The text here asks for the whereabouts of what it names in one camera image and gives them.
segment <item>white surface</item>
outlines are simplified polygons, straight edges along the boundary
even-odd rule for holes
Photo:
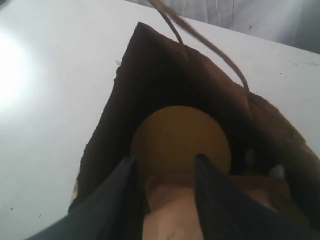
[[[26,238],[67,213],[83,150],[138,21],[174,39],[155,10],[121,0],[12,0],[0,10],[1,239]],[[320,55],[189,22],[320,155]],[[181,36],[239,82],[214,53]]]

